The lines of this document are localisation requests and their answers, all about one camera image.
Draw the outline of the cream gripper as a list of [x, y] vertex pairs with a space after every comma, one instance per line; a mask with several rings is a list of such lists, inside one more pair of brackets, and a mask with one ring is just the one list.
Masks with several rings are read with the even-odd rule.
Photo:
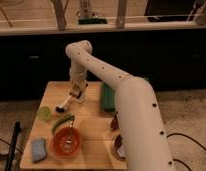
[[70, 87], [70, 93], [71, 92], [85, 92], [86, 87], [88, 86], [87, 81], [70, 81], [71, 87]]

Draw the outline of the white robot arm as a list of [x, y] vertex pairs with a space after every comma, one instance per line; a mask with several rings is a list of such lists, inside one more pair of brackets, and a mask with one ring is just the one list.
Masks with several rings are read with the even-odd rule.
[[83, 40], [66, 46], [70, 80], [82, 93], [90, 71], [115, 91], [115, 107], [128, 171], [176, 171], [151, 84], [92, 55]]

